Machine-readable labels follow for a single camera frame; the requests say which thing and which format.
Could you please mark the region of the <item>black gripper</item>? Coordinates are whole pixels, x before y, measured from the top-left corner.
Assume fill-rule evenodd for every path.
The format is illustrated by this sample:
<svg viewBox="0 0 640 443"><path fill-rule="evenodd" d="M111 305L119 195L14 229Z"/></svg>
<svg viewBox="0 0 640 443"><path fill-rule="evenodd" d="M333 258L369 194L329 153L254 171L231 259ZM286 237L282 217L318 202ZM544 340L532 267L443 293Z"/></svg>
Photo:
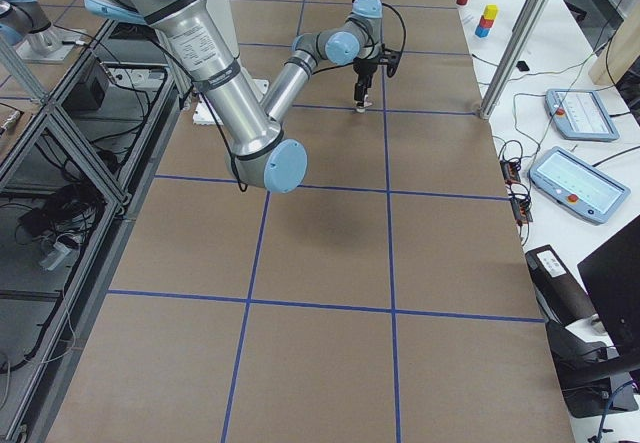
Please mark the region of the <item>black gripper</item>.
<svg viewBox="0 0 640 443"><path fill-rule="evenodd" d="M354 101L357 105L371 104L368 92L372 86L373 76L377 72L378 66L378 58L356 58L353 61L353 69L357 75L357 81L354 86Z"/></svg>

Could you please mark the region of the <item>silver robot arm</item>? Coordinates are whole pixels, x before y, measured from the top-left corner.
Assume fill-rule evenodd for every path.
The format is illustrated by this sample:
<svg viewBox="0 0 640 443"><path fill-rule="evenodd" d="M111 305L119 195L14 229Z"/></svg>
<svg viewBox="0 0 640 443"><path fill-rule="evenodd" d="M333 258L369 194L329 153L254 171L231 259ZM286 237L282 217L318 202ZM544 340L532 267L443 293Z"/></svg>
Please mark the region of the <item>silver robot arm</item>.
<svg viewBox="0 0 640 443"><path fill-rule="evenodd" d="M90 12L145 24L165 35L195 89L211 104L231 137L227 166L238 182L288 193L304 179L304 146L285 136L283 119L317 65L374 59L382 50L380 0L355 0L345 23L298 36L266 95L259 97L239 58L209 14L207 0L84 0Z"/></svg>

